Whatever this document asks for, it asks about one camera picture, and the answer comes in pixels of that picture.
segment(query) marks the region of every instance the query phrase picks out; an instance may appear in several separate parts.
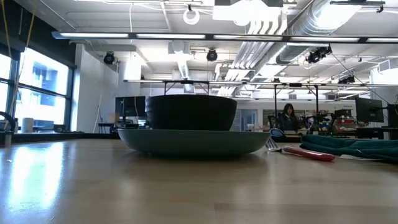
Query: computer monitor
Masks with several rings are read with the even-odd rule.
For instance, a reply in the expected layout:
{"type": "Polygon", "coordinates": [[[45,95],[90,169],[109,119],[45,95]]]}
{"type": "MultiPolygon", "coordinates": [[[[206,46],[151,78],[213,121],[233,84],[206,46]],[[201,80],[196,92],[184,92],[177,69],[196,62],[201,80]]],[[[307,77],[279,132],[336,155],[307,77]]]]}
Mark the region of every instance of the computer monitor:
{"type": "Polygon", "coordinates": [[[145,97],[116,97],[115,113],[124,117],[146,117],[145,97]]]}
{"type": "Polygon", "coordinates": [[[384,122],[381,100],[355,98],[356,119],[362,122],[384,122]]]}

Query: dark hair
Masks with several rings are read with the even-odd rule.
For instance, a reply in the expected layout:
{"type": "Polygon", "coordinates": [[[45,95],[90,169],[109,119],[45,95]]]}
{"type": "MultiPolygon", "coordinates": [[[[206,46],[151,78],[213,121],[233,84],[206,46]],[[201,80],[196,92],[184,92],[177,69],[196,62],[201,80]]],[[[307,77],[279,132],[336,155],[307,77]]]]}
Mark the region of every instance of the dark hair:
{"type": "Polygon", "coordinates": [[[292,109],[292,114],[291,114],[290,116],[293,117],[293,118],[296,118],[296,115],[294,115],[294,108],[293,108],[293,105],[292,105],[291,103],[287,103],[287,104],[285,105],[285,107],[284,107],[284,114],[289,115],[289,114],[287,113],[287,110],[288,110],[288,109],[292,109]]]}

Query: spotlight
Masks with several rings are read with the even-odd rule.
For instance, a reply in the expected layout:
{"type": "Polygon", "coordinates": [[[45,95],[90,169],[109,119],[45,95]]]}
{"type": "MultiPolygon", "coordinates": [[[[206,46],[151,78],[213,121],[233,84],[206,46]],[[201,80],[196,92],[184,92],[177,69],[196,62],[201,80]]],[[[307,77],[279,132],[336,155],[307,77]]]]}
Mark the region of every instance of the spotlight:
{"type": "Polygon", "coordinates": [[[113,65],[117,62],[116,58],[114,57],[114,52],[107,52],[104,57],[104,63],[107,65],[113,65]]]}
{"type": "Polygon", "coordinates": [[[209,62],[214,62],[217,60],[217,52],[216,49],[210,49],[209,52],[207,53],[207,61],[209,62]]]}
{"type": "Polygon", "coordinates": [[[347,78],[347,83],[354,83],[355,82],[355,78],[354,78],[354,76],[349,76],[348,78],[347,78]]]}
{"type": "Polygon", "coordinates": [[[347,84],[347,79],[344,78],[344,79],[342,79],[342,80],[338,80],[338,83],[337,83],[337,84],[347,84]]]}
{"type": "Polygon", "coordinates": [[[326,55],[332,53],[331,47],[319,47],[316,50],[310,51],[310,55],[305,59],[308,63],[317,63],[326,55]]]}

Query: security camera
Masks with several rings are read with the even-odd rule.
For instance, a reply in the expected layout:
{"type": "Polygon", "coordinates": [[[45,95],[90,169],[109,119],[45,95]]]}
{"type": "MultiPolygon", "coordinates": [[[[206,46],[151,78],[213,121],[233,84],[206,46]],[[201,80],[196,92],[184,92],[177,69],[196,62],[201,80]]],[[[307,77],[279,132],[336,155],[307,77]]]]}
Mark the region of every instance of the security camera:
{"type": "Polygon", "coordinates": [[[207,53],[207,61],[209,62],[214,62],[217,60],[217,52],[216,49],[210,49],[209,52],[207,53]]]}
{"type": "Polygon", "coordinates": [[[104,63],[107,65],[113,65],[117,62],[118,60],[114,56],[114,52],[107,52],[105,57],[104,57],[104,63]]]}

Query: window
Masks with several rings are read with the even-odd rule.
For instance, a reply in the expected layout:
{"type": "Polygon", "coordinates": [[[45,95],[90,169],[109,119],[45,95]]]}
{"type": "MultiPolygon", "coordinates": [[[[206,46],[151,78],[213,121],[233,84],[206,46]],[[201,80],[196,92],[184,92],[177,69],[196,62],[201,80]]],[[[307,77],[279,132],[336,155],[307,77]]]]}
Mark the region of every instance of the window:
{"type": "Polygon", "coordinates": [[[10,77],[11,58],[0,54],[0,78],[10,77]]]}
{"type": "Polygon", "coordinates": [[[69,68],[32,49],[21,54],[20,83],[66,95],[69,68]]]}
{"type": "Polygon", "coordinates": [[[15,117],[22,123],[23,118],[33,118],[34,126],[63,124],[65,98],[45,93],[19,89],[15,117]]]}
{"type": "Polygon", "coordinates": [[[6,111],[8,85],[0,83],[0,111],[6,111]]]}

